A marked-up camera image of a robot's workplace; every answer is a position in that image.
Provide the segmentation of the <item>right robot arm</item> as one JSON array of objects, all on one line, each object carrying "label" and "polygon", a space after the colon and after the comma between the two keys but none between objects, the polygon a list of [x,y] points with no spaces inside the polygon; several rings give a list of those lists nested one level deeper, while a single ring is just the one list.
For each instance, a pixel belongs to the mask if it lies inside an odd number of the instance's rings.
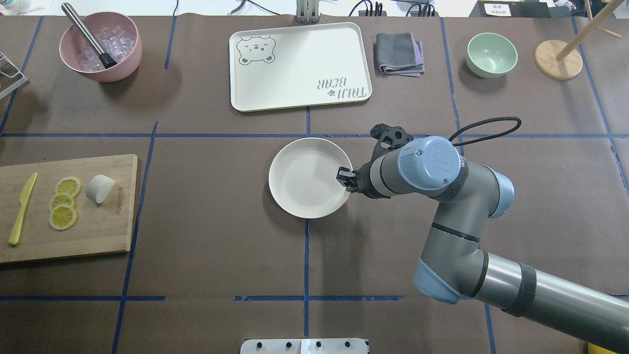
[{"label": "right robot arm", "polygon": [[429,135],[373,155],[359,170],[339,167],[350,193],[371,199],[418,193],[438,207],[415,272],[418,291],[456,304],[469,296],[506,314],[626,354],[628,303],[480,248],[489,219],[512,205],[512,182],[467,161],[448,139]]}]

